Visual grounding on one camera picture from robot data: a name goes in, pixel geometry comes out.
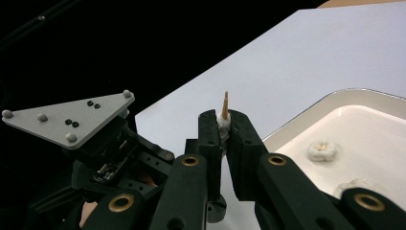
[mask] metal mounting plate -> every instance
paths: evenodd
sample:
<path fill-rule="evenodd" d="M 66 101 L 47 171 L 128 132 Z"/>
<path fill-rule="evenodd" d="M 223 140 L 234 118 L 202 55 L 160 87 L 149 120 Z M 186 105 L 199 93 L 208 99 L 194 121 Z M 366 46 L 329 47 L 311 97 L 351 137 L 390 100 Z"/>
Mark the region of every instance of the metal mounting plate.
<path fill-rule="evenodd" d="M 126 113 L 127 107 L 133 102 L 134 95 L 125 90 L 120 94 L 69 103 L 13 112 L 5 110 L 2 120 L 9 126 L 31 133 L 68 150 L 76 150 L 114 117 L 122 112 Z"/>

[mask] black background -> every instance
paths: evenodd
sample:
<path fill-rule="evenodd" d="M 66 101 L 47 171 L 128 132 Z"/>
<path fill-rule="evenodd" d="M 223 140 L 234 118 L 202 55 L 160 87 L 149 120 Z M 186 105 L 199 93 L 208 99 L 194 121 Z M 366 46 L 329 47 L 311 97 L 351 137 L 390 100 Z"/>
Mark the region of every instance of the black background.
<path fill-rule="evenodd" d="M 0 3 L 1 110 L 59 104 L 128 89 L 135 95 L 128 119 L 135 129 L 136 113 L 293 12 L 317 8 L 325 1 L 221 6 L 206 2 L 65 2 L 76 4 L 70 8 L 65 4 L 43 22 L 36 18 L 60 1 Z M 24 34 L 12 36 L 18 29 Z M 0 134 L 0 228 L 20 229 L 27 203 L 61 169 L 70 167 L 72 159 L 59 147 L 3 122 Z M 41 229 L 52 228 L 48 219 L 39 221 Z"/>

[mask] white table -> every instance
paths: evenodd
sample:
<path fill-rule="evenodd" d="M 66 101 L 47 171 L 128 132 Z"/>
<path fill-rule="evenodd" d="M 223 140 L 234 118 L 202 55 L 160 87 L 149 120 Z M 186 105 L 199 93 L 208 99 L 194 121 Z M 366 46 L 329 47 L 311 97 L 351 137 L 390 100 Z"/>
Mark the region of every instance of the white table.
<path fill-rule="evenodd" d="M 337 90 L 406 98 L 405 22 L 406 2 L 296 11 L 136 114 L 138 133 L 179 156 L 186 139 L 197 138 L 198 115 L 219 112 L 225 91 L 262 139 Z M 259 229 L 254 203 L 235 197 L 226 158 L 222 169 L 227 214 L 207 229 Z"/>

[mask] skin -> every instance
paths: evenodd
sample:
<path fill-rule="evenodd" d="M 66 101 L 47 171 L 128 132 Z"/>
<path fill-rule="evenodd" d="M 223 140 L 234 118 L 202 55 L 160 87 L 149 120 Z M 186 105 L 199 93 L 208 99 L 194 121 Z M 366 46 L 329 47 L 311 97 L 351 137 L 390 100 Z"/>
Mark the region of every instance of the skin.
<path fill-rule="evenodd" d="M 147 185 L 150 186 L 154 186 L 157 187 L 157 185 L 154 183 L 152 177 L 146 173 L 146 172 L 140 172 L 138 174 L 138 179 L 141 182 L 146 183 Z M 93 210 L 95 210 L 95 208 L 98 206 L 97 202 L 84 202 L 83 206 L 81 208 L 81 218 L 80 218 L 80 222 L 79 222 L 79 227 L 83 228 L 84 223 L 87 221 L 87 219 L 89 218 L 90 214 L 93 212 Z"/>

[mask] white tray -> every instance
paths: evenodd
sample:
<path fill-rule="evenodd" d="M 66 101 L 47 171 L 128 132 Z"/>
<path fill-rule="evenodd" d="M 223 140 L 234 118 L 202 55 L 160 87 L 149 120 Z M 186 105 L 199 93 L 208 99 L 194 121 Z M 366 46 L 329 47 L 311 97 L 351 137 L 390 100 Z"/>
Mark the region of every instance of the white tray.
<path fill-rule="evenodd" d="M 317 139 L 337 146 L 332 161 L 315 162 L 307 148 Z M 365 187 L 406 210 L 406 100 L 369 89 L 323 97 L 263 140 L 269 152 L 292 158 L 323 192 L 361 179 Z"/>

